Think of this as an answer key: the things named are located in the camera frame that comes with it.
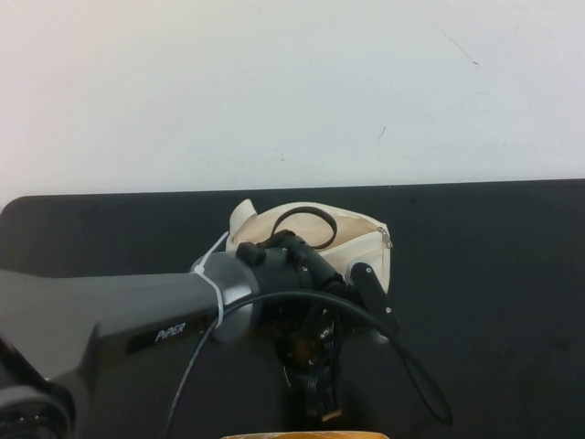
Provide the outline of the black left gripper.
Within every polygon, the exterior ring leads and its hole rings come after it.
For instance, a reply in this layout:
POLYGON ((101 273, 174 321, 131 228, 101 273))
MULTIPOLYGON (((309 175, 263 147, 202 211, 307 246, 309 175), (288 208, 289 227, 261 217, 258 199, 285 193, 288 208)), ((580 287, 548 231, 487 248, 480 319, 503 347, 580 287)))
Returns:
POLYGON ((274 310, 275 349, 290 393, 319 417, 341 412, 336 369, 347 319, 325 302, 285 302, 274 310))

